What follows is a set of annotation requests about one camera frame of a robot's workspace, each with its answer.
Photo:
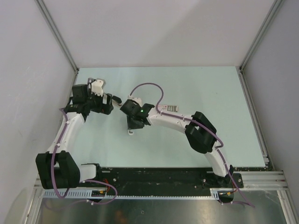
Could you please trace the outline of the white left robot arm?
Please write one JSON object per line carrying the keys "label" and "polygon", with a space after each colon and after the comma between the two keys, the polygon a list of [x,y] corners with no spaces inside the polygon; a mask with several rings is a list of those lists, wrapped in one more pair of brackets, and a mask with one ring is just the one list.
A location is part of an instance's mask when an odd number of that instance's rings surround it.
{"label": "white left robot arm", "polygon": [[119,97],[104,93],[104,85],[103,80],[93,79],[88,84],[72,87],[72,96],[61,109],[64,119],[52,145],[47,152],[36,156],[36,166],[44,189],[76,188],[85,180],[95,187],[102,184],[103,174],[98,172],[99,164],[80,164],[73,159],[71,152],[90,112],[109,115],[114,108],[113,102],[122,103]]}

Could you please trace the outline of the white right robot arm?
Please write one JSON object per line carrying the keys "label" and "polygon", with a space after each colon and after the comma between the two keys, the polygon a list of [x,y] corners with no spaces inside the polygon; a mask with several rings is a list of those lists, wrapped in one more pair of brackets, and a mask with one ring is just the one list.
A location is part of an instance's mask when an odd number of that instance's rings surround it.
{"label": "white right robot arm", "polygon": [[215,182],[227,187],[233,180],[233,167],[227,163],[220,148],[224,146],[216,135],[216,129],[201,112],[184,116],[166,113],[151,104],[139,105],[128,99],[120,110],[127,116],[128,131],[142,129],[145,126],[162,126],[183,133],[191,148],[203,154],[212,166]]}

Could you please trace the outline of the red white staple box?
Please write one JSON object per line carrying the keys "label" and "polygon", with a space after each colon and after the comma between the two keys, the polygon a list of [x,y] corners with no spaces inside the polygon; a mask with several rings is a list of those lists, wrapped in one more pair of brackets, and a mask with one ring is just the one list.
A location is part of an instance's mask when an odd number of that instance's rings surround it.
{"label": "red white staple box", "polygon": [[177,105],[159,105],[158,109],[163,111],[169,111],[169,112],[178,112]]}

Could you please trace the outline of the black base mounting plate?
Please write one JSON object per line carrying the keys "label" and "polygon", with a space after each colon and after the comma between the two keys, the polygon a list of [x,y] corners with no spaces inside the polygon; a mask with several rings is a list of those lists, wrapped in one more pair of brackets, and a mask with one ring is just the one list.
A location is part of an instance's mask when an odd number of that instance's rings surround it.
{"label": "black base mounting plate", "polygon": [[241,174],[230,167],[229,175],[219,177],[211,168],[105,168],[98,167],[93,180],[113,185],[120,195],[189,193],[209,188],[243,188]]}

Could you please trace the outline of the aluminium frame rail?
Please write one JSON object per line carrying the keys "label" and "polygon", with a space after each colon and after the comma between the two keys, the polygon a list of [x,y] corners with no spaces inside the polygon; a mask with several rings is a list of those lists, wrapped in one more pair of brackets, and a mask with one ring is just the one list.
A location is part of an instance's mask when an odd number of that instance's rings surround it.
{"label": "aluminium frame rail", "polygon": [[243,189],[246,190],[285,190],[288,184],[283,171],[240,171]]}

